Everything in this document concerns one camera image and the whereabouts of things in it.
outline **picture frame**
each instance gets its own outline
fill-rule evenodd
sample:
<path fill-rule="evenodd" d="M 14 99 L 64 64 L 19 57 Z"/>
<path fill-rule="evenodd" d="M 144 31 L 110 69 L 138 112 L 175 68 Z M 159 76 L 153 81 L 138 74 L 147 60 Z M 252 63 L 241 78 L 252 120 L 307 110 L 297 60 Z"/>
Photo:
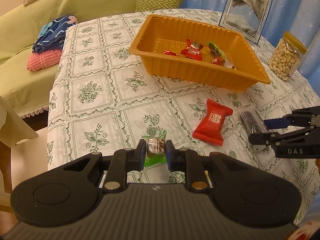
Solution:
<path fill-rule="evenodd" d="M 258 44 L 273 0 L 227 0 L 219 26 Z"/>

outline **ribbed gray surface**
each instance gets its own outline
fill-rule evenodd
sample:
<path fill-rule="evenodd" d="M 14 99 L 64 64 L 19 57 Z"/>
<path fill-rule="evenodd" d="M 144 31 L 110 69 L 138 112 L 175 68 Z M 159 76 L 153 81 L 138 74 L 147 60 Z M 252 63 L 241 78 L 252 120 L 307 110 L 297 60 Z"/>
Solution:
<path fill-rule="evenodd" d="M 130 184 L 108 194 L 86 218 L 58 228 L 18 224 L 5 240 L 283 240 L 296 228 L 247 228 L 224 217 L 204 194 L 183 184 Z"/>

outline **yellow container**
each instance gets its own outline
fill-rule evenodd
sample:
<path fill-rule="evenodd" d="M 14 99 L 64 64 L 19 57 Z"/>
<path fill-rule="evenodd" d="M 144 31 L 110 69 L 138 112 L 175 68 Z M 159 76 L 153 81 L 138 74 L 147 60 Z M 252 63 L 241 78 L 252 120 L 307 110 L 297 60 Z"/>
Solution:
<path fill-rule="evenodd" d="M 197 41 L 205 47 L 200 51 L 203 61 L 181 55 L 186 40 Z M 207 47 L 214 42 L 231 57 L 235 69 L 211 64 L 213 56 Z M 179 54 L 165 55 L 164 50 Z M 132 42 L 129 52 L 141 57 L 148 74 L 179 78 L 222 88 L 243 91 L 256 82 L 270 84 L 270 79 L 240 33 L 207 23 L 176 17 L 149 15 Z"/>

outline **green pillow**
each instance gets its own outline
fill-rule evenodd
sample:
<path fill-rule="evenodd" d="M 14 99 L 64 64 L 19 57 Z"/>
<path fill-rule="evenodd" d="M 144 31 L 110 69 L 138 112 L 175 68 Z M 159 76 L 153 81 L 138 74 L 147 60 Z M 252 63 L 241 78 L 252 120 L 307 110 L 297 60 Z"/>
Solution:
<path fill-rule="evenodd" d="M 177 9 L 182 2 L 183 0 L 137 0 L 135 12 Z"/>

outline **blue blanket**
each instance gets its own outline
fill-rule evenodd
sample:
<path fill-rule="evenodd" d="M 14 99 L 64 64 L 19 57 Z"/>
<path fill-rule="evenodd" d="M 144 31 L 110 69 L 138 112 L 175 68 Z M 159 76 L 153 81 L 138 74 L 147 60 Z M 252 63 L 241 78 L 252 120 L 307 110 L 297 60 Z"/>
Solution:
<path fill-rule="evenodd" d="M 41 28 L 32 52 L 40 53 L 50 49 L 62 49 L 67 28 L 78 23 L 73 15 L 60 17 Z"/>

